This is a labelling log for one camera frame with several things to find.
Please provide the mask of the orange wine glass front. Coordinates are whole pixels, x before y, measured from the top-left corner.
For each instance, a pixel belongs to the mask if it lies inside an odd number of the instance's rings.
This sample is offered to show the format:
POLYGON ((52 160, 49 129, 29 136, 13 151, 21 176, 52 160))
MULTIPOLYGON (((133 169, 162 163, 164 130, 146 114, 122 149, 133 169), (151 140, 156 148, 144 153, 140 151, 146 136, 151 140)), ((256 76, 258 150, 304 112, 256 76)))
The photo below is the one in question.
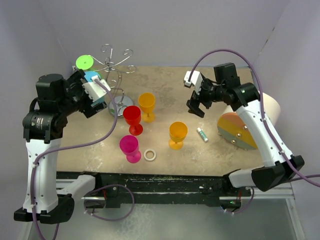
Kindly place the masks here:
POLYGON ((185 123, 181 121, 173 122, 169 127, 169 147, 173 150, 180 150, 184 145, 183 141, 187 134, 188 127, 185 123))

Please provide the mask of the orange wine glass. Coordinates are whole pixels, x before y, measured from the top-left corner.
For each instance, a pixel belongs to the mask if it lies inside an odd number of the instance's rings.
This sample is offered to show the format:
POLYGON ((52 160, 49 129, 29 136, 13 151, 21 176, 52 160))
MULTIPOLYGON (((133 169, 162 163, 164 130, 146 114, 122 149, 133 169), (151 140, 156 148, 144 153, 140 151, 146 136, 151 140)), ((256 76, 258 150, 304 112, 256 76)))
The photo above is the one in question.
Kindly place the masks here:
POLYGON ((156 118, 156 115, 153 113, 156 104, 155 96, 150 92, 145 92, 139 96, 138 104, 142 111, 142 120, 146 123, 152 123, 156 118))
POLYGON ((169 147, 173 150, 180 150, 184 145, 183 141, 187 134, 188 127, 185 123, 181 121, 173 122, 169 127, 169 147))

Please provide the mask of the blue plastic wine glass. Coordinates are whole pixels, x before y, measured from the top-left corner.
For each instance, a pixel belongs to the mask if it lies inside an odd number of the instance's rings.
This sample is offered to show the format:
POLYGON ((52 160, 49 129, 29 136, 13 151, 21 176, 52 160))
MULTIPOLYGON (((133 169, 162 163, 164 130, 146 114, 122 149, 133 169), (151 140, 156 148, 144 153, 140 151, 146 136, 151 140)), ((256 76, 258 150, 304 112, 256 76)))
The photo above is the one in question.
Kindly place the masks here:
POLYGON ((84 73, 84 78, 86 82, 82 86, 92 101, 91 106, 95 107, 98 104, 103 103, 107 92, 96 83, 96 80, 99 80, 99 82, 104 85, 108 91, 110 91, 111 88, 107 84, 106 80, 101 78, 100 74, 95 71, 86 71, 84 73))

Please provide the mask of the green plastic wine glass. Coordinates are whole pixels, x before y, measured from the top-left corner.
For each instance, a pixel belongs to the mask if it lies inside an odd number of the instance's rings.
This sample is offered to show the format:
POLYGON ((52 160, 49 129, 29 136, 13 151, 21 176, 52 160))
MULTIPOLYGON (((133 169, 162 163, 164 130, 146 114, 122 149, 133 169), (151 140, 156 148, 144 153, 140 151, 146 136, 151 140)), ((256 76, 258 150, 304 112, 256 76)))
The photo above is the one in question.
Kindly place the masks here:
POLYGON ((94 58, 88 54, 79 56, 75 62, 76 69, 83 70, 88 81, 90 81, 93 76, 99 76, 101 79, 103 78, 99 73, 99 69, 94 66, 94 62, 94 58))

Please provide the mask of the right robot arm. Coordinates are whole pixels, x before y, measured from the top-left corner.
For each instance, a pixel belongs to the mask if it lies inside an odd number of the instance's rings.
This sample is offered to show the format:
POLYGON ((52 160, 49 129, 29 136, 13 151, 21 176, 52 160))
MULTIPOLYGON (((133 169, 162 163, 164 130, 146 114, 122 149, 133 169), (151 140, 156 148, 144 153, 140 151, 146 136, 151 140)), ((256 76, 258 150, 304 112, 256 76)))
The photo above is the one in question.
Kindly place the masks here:
POLYGON ((194 87, 186 105, 189 113, 201 118, 212 103, 224 102, 240 117, 262 157, 263 166, 239 169, 226 175, 222 190, 235 195, 241 187, 257 187, 266 192, 290 181, 305 164, 302 156, 294 155, 283 143, 267 113, 261 108, 262 96, 253 83, 241 83, 234 63, 224 63, 213 68, 215 80, 206 78, 199 71, 187 71, 183 84, 194 87))

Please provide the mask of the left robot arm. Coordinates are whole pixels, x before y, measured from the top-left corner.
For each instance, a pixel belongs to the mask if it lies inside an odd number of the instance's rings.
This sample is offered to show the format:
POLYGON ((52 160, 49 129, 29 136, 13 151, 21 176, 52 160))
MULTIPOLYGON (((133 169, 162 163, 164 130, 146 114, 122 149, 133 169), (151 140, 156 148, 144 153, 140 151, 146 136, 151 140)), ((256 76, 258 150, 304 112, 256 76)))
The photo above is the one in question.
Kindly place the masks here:
POLYGON ((28 155, 27 192, 21 208, 13 214, 19 222, 40 221, 42 224, 67 222, 74 211, 75 194, 56 190, 57 152, 36 160, 45 151, 61 145, 67 117, 75 112, 90 118, 107 107, 106 103, 93 106, 93 98, 86 90, 85 72, 77 70, 68 79, 50 73, 39 77, 35 84, 37 97, 30 103, 23 118, 23 138, 28 155))

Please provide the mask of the red plastic wine glass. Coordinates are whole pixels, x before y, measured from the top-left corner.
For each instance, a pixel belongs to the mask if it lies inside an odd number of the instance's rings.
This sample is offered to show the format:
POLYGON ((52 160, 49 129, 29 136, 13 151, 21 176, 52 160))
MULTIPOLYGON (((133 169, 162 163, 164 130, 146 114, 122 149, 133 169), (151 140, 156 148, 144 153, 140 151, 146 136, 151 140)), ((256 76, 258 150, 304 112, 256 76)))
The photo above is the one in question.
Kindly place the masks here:
POLYGON ((141 122, 141 110, 135 105, 127 106, 123 111, 123 117, 129 125, 129 133, 138 136, 143 132, 141 122))

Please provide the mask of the orange wine glass rear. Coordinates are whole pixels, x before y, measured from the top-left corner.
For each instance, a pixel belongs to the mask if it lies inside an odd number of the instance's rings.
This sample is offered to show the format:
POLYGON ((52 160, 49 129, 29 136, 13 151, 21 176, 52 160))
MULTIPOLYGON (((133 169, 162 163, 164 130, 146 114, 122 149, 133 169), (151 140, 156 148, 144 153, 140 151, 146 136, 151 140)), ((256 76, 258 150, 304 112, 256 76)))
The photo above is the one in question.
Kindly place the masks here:
POLYGON ((139 96, 138 104, 142 111, 142 120, 146 123, 152 123, 156 118, 156 115, 153 113, 156 104, 155 96, 150 92, 145 92, 139 96))

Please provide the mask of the pink plastic wine glass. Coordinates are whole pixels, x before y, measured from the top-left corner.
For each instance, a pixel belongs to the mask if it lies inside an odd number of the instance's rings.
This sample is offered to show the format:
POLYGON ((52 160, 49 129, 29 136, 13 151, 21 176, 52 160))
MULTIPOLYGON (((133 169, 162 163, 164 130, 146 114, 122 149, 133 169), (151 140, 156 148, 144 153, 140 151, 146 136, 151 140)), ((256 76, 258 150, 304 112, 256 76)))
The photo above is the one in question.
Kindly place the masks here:
POLYGON ((139 141, 133 135, 125 135, 119 142, 120 150, 125 154, 129 163, 135 164, 141 160, 139 141))

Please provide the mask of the white green lip balm tube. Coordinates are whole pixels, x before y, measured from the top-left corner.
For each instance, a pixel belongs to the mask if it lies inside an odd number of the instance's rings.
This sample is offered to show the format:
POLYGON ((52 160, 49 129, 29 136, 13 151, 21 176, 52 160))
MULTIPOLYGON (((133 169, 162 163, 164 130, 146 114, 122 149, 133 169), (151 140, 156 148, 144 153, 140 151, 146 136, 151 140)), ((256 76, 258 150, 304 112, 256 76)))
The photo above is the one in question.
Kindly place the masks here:
POLYGON ((204 141, 205 143, 207 143, 209 139, 208 139, 207 135, 204 133, 204 131, 203 131, 200 127, 198 127, 198 128, 197 128, 197 132, 198 132, 198 134, 201 136, 201 138, 203 139, 203 141, 204 141))

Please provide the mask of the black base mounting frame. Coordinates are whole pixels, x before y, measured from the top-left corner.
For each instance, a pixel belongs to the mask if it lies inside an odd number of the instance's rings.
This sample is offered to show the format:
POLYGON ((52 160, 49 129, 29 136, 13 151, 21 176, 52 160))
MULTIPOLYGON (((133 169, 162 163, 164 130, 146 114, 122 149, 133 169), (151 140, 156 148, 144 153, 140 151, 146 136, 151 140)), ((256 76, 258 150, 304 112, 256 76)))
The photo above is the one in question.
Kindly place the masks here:
POLYGON ((99 173, 97 188, 84 196, 89 208, 119 208, 122 204, 205 205, 238 209, 245 187, 234 188, 224 176, 99 173))

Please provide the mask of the aluminium rail frame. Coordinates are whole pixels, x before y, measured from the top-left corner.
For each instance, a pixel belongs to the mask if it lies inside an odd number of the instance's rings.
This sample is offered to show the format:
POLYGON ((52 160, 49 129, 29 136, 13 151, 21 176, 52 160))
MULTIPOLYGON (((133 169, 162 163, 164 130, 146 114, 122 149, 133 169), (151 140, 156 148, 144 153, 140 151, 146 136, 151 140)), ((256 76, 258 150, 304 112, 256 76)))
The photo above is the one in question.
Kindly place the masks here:
POLYGON ((233 186, 229 175, 99 173, 60 226, 31 240, 302 240, 289 181, 233 186))

